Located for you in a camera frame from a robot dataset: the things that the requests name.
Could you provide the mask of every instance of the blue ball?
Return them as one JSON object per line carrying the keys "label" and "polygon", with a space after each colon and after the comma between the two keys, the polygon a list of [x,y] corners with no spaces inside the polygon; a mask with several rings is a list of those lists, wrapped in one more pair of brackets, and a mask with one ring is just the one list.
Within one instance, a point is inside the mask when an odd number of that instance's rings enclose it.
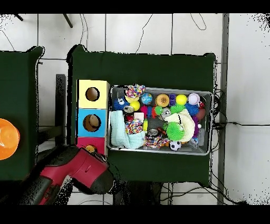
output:
{"label": "blue ball", "polygon": [[150,105],[153,100],[153,96],[149,93],[145,93],[141,96],[141,102],[145,105]]}

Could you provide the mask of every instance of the stacked cubes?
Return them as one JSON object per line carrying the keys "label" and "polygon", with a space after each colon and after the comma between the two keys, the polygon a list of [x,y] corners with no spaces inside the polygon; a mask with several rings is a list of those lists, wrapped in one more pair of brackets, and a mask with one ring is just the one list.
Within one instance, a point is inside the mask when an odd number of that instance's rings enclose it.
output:
{"label": "stacked cubes", "polygon": [[77,146],[94,146],[103,155],[108,154],[106,136],[109,88],[106,81],[77,80]]}

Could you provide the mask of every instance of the colorful box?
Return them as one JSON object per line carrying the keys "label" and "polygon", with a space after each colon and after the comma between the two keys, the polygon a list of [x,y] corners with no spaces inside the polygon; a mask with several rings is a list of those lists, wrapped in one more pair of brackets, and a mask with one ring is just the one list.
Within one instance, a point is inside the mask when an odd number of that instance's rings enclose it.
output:
{"label": "colorful box", "polygon": [[77,80],[79,108],[107,109],[110,85],[101,80]]}
{"label": "colorful box", "polygon": [[106,138],[98,137],[78,137],[77,147],[87,147],[88,145],[93,145],[97,148],[98,153],[103,155],[108,155],[108,150],[106,146]]}
{"label": "colorful box", "polygon": [[[99,127],[91,132],[84,128],[83,121],[88,115],[96,115],[99,119]],[[107,135],[107,110],[106,109],[83,109],[79,108],[78,114],[78,137],[106,137]]]}

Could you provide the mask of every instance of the green spiky ball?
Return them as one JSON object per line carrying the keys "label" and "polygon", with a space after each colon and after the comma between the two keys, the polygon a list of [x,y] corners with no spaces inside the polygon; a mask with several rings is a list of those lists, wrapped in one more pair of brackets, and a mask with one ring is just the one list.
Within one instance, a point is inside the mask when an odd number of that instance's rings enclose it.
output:
{"label": "green spiky ball", "polygon": [[163,112],[163,108],[161,106],[156,106],[155,107],[155,112],[157,115],[161,115]]}
{"label": "green spiky ball", "polygon": [[183,138],[185,131],[180,130],[180,128],[181,128],[181,125],[179,123],[170,122],[168,124],[168,127],[166,129],[166,133],[168,135],[168,138],[171,141],[179,141]]}
{"label": "green spiky ball", "polygon": [[179,113],[182,110],[184,110],[185,109],[185,106],[184,105],[180,105],[180,104],[175,104],[170,109],[171,109],[171,114],[175,114],[175,113]]}

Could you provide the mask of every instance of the teal cloth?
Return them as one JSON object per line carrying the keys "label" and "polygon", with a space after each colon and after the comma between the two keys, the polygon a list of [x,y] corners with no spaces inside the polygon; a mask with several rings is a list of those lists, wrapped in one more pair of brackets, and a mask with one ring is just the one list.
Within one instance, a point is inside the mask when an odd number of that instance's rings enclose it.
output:
{"label": "teal cloth", "polygon": [[143,145],[145,132],[128,135],[124,124],[123,111],[116,110],[111,112],[111,143],[117,147],[125,147],[135,150]]}

